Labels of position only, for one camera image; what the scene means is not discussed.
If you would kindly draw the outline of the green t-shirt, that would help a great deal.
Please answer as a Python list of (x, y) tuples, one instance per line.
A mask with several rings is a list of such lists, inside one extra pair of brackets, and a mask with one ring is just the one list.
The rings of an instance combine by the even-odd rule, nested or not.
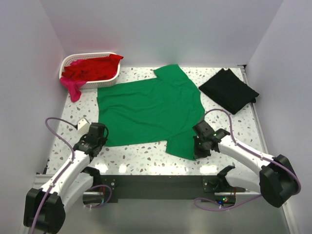
[(98, 121), (109, 130), (106, 145), (166, 141), (166, 153), (193, 160), (193, 126), (204, 115), (200, 91), (177, 64), (154, 74), (98, 89)]

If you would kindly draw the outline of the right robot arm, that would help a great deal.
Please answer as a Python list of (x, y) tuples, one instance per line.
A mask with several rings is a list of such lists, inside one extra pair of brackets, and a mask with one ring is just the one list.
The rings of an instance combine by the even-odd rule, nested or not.
[(212, 187), (215, 192), (243, 188), (259, 193), (272, 206), (281, 207), (291, 196), (301, 190), (298, 178), (289, 159), (283, 155), (272, 156), (258, 151), (224, 129), (214, 130), (202, 120), (193, 127), (195, 158), (204, 158), (212, 152), (227, 155), (247, 168), (239, 171), (229, 165), (216, 176)]

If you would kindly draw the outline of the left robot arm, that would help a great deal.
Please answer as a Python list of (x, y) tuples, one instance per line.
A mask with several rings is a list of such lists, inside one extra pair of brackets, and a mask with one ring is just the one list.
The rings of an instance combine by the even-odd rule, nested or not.
[(26, 195), (23, 224), (45, 234), (56, 234), (62, 228), (69, 208), (87, 190), (107, 192), (108, 197), (97, 207), (106, 204), (113, 190), (103, 184), (100, 171), (89, 164), (105, 145), (109, 131), (102, 123), (81, 123), (76, 129), (82, 136), (71, 146), (70, 155), (62, 167), (40, 188), (32, 188)]

